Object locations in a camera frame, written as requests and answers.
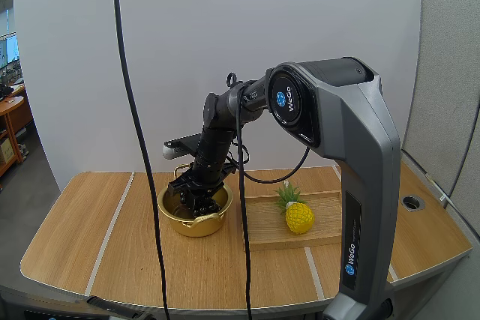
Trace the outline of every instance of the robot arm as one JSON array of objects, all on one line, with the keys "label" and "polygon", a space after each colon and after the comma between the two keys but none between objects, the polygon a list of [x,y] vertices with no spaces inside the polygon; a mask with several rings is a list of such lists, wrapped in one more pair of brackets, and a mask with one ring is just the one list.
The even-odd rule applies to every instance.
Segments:
[{"label": "robot arm", "polygon": [[[239,90],[243,90],[238,99]],[[386,319],[392,291],[386,281],[392,256],[400,186],[400,140],[381,94],[380,77],[354,58],[283,63],[256,82],[232,84],[205,102],[200,135],[165,143],[165,156],[195,161],[169,184],[196,216],[215,212],[211,195],[235,167],[225,163],[241,122],[264,109],[279,125],[342,169],[340,287],[324,319]]]}]

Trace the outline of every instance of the wego logo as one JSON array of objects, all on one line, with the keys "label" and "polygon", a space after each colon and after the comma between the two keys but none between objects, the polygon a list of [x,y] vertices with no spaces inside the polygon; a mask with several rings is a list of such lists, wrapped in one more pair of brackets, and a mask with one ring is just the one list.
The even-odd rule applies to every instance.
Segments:
[{"label": "wego logo", "polygon": [[288,109],[289,112],[293,111],[293,98],[292,98],[292,89],[289,86],[286,87],[286,98],[288,99]]},{"label": "wego logo", "polygon": [[355,273],[355,269],[353,268],[353,259],[355,258],[355,245],[350,244],[349,248],[350,254],[348,254],[348,264],[345,267],[345,271],[349,275],[353,275]]}]

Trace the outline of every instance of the yellow pineapple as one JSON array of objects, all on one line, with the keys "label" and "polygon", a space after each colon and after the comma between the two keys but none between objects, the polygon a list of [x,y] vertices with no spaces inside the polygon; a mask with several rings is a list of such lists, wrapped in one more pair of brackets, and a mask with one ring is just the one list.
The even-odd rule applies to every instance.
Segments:
[{"label": "yellow pineapple", "polygon": [[300,199],[300,192],[296,193],[297,187],[293,187],[288,181],[283,183],[283,189],[277,191],[280,199],[277,205],[285,212],[286,224],[296,234],[303,234],[309,230],[315,221],[312,210]]}]

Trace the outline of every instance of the pineapple leaves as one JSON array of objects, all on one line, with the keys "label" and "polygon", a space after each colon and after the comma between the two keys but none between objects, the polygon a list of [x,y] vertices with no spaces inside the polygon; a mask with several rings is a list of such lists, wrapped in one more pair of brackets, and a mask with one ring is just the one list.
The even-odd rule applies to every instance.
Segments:
[{"label": "pineapple leaves", "polygon": [[292,183],[287,182],[288,185],[283,183],[283,188],[279,187],[275,192],[280,196],[280,199],[277,201],[278,207],[282,212],[286,211],[286,206],[289,202],[300,202],[305,204],[305,201],[300,199],[300,191],[298,187],[293,187]]}]

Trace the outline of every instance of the white panel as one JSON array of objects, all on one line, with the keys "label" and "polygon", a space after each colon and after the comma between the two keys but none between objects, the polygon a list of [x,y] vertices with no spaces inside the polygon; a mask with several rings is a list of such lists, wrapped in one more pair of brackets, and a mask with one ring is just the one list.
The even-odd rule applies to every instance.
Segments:
[{"label": "white panel", "polygon": [[15,10],[13,7],[11,7],[8,9],[8,34],[15,31]]},{"label": "white panel", "polygon": [[[206,95],[282,61],[357,56],[383,78],[403,137],[420,0],[121,0],[133,92],[153,169],[166,140],[198,133]],[[113,0],[15,0],[22,69],[60,188],[86,170],[142,171],[116,46]],[[268,114],[244,130],[249,169],[293,167],[303,146]],[[327,164],[310,156],[306,165]]]},{"label": "white panel", "polygon": [[0,36],[7,34],[7,10],[0,8]]}]

